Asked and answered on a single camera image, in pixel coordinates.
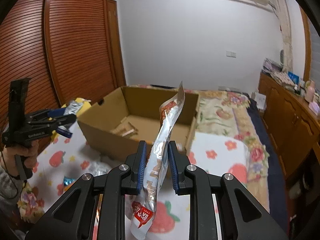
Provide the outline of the person's left hand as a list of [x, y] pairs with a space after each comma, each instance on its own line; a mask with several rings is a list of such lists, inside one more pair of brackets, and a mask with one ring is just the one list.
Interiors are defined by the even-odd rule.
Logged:
[[39, 148], [39, 141], [34, 140], [31, 142], [30, 148], [22, 146], [5, 147], [3, 150], [3, 157], [1, 158], [1, 165], [7, 166], [7, 171], [12, 176], [18, 175], [17, 165], [15, 161], [16, 156], [26, 157], [24, 165], [26, 168], [33, 169], [37, 163], [37, 153]]

